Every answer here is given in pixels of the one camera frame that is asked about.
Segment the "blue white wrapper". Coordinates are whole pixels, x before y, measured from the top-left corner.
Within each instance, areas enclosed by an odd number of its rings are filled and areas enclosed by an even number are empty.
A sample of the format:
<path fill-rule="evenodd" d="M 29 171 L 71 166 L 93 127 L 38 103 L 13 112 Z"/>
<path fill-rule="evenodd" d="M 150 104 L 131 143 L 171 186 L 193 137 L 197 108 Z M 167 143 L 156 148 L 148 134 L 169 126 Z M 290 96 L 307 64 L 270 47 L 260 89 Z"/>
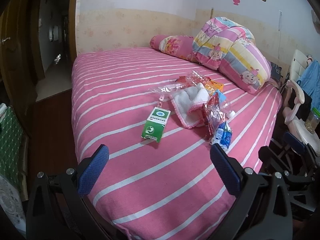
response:
<path fill-rule="evenodd" d="M 231 144 L 232 134 L 232 129 L 229 123 L 225 121 L 219 124 L 210 143 L 211 145 L 219 144 L 223 150 L 228 150 Z"/>

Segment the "red snack wrapper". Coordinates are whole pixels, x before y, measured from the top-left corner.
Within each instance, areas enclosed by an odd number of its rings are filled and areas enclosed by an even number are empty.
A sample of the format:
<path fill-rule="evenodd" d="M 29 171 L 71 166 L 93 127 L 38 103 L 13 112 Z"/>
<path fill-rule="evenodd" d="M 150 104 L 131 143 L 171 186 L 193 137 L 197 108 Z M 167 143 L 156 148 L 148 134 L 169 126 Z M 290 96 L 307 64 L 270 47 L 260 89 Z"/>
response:
<path fill-rule="evenodd" d="M 204 103 L 201 109 L 203 123 L 207 128 L 207 139 L 211 139 L 219 124 L 225 121 L 225 113 L 220 109 L 219 95 L 212 95 L 207 103 Z"/>

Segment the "white pink knitted cloth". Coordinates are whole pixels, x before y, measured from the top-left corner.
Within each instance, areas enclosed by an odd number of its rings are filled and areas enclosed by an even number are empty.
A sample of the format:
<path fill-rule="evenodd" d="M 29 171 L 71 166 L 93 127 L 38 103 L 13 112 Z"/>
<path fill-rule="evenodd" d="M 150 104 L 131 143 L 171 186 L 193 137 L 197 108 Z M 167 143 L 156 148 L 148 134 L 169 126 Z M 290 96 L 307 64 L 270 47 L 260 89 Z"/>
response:
<path fill-rule="evenodd" d="M 171 94 L 170 99 L 184 128 L 192 129 L 203 124 L 201 109 L 210 96 L 202 83 L 179 89 Z"/>

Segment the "green white carton box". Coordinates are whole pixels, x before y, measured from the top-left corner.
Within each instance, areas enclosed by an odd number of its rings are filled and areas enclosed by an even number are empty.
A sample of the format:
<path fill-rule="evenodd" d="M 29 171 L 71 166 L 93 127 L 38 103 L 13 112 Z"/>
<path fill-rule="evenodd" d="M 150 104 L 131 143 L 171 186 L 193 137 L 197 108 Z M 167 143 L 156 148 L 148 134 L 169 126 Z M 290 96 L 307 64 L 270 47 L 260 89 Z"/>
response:
<path fill-rule="evenodd" d="M 171 111 L 155 107 L 148 116 L 141 137 L 160 142 Z"/>

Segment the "clear plastic bag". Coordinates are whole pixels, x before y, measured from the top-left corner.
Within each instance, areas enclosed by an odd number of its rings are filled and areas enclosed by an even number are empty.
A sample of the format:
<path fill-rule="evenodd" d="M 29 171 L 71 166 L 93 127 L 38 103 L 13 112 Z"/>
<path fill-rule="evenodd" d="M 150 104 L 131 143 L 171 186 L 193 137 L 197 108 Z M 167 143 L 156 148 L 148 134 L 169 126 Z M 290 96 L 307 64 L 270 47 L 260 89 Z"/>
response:
<path fill-rule="evenodd" d="M 192 70 L 191 73 L 185 76 L 180 76 L 178 79 L 172 81 L 167 85 L 160 85 L 158 87 L 149 88 L 149 91 L 152 93 L 156 93 L 159 96 L 166 97 L 174 94 L 178 90 L 197 86 L 199 83 L 205 85 L 210 80 L 210 77 L 204 76 L 200 72 Z"/>

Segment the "clear plastic bottle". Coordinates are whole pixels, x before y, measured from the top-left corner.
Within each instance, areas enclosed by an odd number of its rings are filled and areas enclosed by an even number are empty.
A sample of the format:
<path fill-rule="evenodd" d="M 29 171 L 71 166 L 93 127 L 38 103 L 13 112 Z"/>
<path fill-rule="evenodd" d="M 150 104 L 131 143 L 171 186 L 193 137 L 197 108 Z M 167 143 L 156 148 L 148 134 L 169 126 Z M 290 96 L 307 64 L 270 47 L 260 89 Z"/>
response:
<path fill-rule="evenodd" d="M 216 90 L 215 92 L 219 97 L 220 112 L 226 120 L 231 119 L 235 116 L 235 111 L 232 110 L 230 101 L 220 90 Z"/>

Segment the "white office chair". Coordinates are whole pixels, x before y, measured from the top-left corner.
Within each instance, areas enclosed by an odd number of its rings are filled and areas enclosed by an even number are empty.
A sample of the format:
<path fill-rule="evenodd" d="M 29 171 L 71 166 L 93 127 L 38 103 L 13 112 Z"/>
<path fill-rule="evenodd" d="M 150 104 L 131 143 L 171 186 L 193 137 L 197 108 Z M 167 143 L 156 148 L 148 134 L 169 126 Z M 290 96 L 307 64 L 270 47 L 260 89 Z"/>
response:
<path fill-rule="evenodd" d="M 296 49 L 289 67 L 289 79 L 286 82 L 287 94 L 284 100 L 283 117 L 289 132 L 305 144 L 310 144 L 314 150 L 319 150 L 319 137 L 316 133 L 310 133 L 304 121 L 296 116 L 299 107 L 305 102 L 304 92 L 297 83 L 306 68 L 311 63 L 300 50 Z"/>

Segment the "glass jar on chair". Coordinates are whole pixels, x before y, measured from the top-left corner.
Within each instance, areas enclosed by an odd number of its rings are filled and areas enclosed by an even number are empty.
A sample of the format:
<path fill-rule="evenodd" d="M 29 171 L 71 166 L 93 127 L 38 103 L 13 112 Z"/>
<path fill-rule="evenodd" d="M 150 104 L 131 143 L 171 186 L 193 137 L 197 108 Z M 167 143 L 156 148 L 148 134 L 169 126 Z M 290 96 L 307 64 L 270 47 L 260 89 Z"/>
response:
<path fill-rule="evenodd" d="M 317 108 L 313 107 L 304 123 L 306 129 L 311 134 L 315 133 L 315 129 L 319 124 L 319 120 L 320 120 L 320 112 Z"/>

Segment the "blue garment on chair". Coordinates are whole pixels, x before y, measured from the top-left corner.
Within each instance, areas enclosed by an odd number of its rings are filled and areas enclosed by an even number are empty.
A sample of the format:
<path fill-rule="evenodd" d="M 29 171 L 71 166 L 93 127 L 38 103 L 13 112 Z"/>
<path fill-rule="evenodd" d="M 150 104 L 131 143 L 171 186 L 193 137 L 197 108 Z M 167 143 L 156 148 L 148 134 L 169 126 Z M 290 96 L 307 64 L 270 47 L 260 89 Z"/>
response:
<path fill-rule="evenodd" d="M 311 107 L 320 108 L 320 71 L 319 62 L 313 61 L 305 70 L 298 84 L 301 89 L 312 99 Z"/>

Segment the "green patterned bag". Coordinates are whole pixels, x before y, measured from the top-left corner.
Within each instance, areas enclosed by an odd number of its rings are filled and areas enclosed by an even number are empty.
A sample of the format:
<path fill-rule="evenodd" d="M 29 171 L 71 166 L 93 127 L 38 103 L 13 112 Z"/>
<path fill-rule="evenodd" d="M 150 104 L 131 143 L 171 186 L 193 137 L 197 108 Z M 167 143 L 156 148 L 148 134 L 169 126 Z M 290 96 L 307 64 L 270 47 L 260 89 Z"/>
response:
<path fill-rule="evenodd" d="M 7 107 L 1 115 L 1 175 L 18 190 L 21 189 L 18 161 L 22 136 L 23 129 L 14 110 Z"/>

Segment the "colourful cartoon quilt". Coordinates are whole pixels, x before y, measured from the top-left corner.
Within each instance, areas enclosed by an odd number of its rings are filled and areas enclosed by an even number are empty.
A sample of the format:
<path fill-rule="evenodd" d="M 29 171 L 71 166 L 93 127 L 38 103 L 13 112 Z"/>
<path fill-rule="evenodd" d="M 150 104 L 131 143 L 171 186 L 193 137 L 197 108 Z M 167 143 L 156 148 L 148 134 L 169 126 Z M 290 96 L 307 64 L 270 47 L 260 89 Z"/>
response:
<path fill-rule="evenodd" d="M 271 67 L 246 27 L 226 18 L 208 20 L 193 40 L 203 66 L 218 70 L 242 90 L 254 94 L 271 78 Z"/>

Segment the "pink floral pillow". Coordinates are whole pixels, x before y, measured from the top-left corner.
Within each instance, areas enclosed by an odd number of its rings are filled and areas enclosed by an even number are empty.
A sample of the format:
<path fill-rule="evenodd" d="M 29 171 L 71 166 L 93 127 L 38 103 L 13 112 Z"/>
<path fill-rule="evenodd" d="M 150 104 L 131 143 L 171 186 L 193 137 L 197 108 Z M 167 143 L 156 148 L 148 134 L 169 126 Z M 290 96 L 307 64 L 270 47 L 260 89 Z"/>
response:
<path fill-rule="evenodd" d="M 185 35 L 156 35 L 150 40 L 150 47 L 165 54 L 198 63 L 193 52 L 192 36 Z"/>

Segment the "wooden door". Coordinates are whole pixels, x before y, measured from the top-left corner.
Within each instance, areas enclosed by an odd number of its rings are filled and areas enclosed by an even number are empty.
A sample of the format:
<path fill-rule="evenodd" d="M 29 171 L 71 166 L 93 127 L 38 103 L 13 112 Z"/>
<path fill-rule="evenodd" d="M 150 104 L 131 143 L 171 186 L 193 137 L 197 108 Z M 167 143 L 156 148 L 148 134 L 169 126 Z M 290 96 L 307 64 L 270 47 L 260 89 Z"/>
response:
<path fill-rule="evenodd" d="M 1 76 L 10 106 L 25 120 L 44 77 L 38 19 L 40 0 L 10 0 L 1 14 Z"/>

